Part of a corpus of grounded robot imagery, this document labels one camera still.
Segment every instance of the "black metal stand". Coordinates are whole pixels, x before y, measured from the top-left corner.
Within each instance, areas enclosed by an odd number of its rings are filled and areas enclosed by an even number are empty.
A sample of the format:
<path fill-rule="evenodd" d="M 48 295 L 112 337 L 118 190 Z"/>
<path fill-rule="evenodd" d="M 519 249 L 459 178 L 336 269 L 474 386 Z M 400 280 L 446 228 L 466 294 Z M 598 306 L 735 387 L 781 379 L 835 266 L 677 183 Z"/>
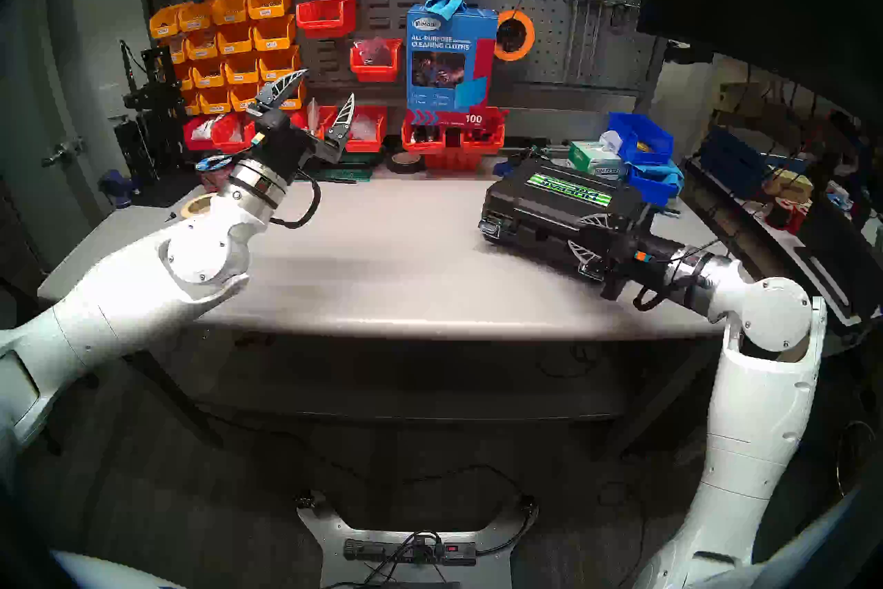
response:
<path fill-rule="evenodd" d="M 200 441 L 209 446 L 220 448 L 224 445 L 221 436 L 211 428 L 205 413 L 200 411 L 192 399 L 183 393 L 181 387 L 165 372 L 159 362 L 149 351 L 135 351 L 123 356 L 126 363 L 147 380 L 148 387 L 181 421 L 181 424 L 193 432 Z"/>

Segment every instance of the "masking tape roll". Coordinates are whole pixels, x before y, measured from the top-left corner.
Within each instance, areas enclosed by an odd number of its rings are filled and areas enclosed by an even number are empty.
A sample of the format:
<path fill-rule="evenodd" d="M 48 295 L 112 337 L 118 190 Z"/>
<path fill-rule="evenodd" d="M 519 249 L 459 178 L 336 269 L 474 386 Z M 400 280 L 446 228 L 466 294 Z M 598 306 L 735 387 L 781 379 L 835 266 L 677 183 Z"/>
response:
<path fill-rule="evenodd" d="M 503 49 L 500 42 L 497 42 L 494 47 L 494 56 L 497 59 L 503 59 L 504 62 L 517 62 L 518 59 L 524 58 L 524 56 L 531 51 L 536 33 L 533 31 L 533 21 L 528 18 L 525 12 L 508 10 L 501 12 L 500 16 L 497 18 L 497 40 L 499 40 L 500 28 L 509 20 L 518 21 L 524 27 L 525 41 L 519 49 L 513 52 L 507 52 Z"/>
<path fill-rule="evenodd" d="M 181 207 L 181 218 L 192 218 L 198 214 L 205 214 L 214 196 L 215 193 L 202 194 L 196 199 L 191 199 Z"/>

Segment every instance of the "green label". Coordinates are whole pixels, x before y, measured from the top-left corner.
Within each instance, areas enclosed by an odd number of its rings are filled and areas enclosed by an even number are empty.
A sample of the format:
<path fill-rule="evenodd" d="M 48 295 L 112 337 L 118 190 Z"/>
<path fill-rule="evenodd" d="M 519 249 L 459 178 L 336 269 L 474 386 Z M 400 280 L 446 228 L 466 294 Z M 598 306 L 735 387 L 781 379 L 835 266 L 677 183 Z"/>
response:
<path fill-rule="evenodd" d="M 574 185 L 566 180 L 559 180 L 556 177 L 543 176 L 540 173 L 534 173 L 527 181 L 527 185 L 533 185 L 542 190 L 548 190 L 551 193 L 563 194 L 565 197 L 597 204 L 599 207 L 608 207 L 610 205 L 611 197 L 609 194 L 590 190 L 588 187 L 583 187 L 583 185 Z"/>

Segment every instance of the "blue cloth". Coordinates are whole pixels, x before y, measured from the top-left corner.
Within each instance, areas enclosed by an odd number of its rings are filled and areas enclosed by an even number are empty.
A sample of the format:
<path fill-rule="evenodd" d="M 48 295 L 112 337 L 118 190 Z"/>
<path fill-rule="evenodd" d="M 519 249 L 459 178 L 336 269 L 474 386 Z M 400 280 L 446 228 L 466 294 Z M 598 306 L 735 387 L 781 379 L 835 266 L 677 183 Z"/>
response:
<path fill-rule="evenodd" d="M 462 5 L 463 0 L 426 0 L 424 7 L 429 13 L 437 14 L 448 21 Z"/>
<path fill-rule="evenodd" d="M 628 165 L 631 166 L 631 168 L 634 168 L 639 176 L 645 177 L 647 180 L 664 183 L 665 185 L 672 185 L 677 188 L 678 192 L 683 189 L 683 173 L 671 159 L 669 159 L 666 164 L 644 166 L 630 163 Z"/>

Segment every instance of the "door handle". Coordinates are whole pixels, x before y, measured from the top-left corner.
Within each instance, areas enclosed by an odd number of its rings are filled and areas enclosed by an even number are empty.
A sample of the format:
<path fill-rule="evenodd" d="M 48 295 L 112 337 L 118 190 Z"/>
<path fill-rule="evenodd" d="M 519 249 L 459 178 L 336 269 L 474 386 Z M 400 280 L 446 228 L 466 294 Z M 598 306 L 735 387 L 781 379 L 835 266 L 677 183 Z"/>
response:
<path fill-rule="evenodd" d="M 48 168 L 49 166 L 55 166 L 57 163 L 69 163 L 74 156 L 79 156 L 82 148 L 82 141 L 78 139 L 60 142 L 52 149 L 52 154 L 49 154 L 49 156 L 44 157 L 40 161 L 40 165 L 43 168 Z"/>

